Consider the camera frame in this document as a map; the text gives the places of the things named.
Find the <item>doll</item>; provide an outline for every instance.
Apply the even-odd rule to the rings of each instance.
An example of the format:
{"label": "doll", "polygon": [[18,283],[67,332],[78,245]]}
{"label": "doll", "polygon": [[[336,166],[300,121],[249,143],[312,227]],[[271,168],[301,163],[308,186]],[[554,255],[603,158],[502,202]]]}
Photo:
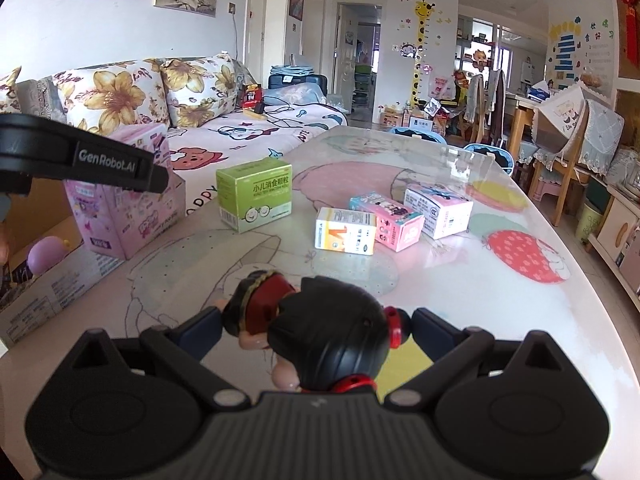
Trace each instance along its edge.
{"label": "doll", "polygon": [[391,348],[409,337],[402,310],[333,278],[303,278],[297,291],[275,270],[252,272],[223,311],[243,349],[273,349],[271,378],[281,390],[345,392],[375,387]]}

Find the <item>orange and white box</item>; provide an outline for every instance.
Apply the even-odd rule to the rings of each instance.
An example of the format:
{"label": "orange and white box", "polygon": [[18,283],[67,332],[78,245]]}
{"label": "orange and white box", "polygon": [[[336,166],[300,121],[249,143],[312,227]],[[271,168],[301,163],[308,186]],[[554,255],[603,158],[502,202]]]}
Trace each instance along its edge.
{"label": "orange and white box", "polygon": [[316,219],[316,249],[371,255],[376,229],[372,213],[323,207]]}

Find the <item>barcode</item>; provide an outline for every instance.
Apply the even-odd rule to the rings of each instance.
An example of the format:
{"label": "barcode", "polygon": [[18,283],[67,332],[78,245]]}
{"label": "barcode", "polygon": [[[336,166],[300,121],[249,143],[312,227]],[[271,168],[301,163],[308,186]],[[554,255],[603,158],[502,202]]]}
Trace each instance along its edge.
{"label": "barcode", "polygon": [[223,221],[231,224],[233,227],[238,227],[238,218],[232,215],[229,211],[225,211],[220,208],[220,216],[222,216]]}

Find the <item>pink box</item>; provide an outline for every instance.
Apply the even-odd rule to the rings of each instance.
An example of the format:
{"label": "pink box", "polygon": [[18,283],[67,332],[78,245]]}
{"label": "pink box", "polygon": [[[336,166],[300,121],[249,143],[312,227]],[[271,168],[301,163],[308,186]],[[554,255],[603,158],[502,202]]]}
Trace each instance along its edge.
{"label": "pink box", "polygon": [[164,124],[132,124],[110,135],[111,139],[156,154],[154,163],[169,171],[169,185],[161,194],[65,181],[78,229],[93,252],[129,260],[185,216],[184,181],[172,170],[166,131]]}
{"label": "pink box", "polygon": [[424,216],[395,200],[372,192],[352,198],[349,209],[373,213],[378,226],[376,240],[396,253],[420,239]]}

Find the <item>drawer handle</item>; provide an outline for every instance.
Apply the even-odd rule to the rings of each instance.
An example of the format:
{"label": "drawer handle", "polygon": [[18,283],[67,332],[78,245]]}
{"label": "drawer handle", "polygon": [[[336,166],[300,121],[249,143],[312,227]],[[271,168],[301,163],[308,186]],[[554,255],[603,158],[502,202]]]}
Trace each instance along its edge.
{"label": "drawer handle", "polygon": [[622,237],[625,235],[627,229],[629,229],[629,224],[625,222],[625,224],[620,228],[620,232],[618,233],[618,237],[616,238],[616,248],[620,247],[620,244],[622,243]]}

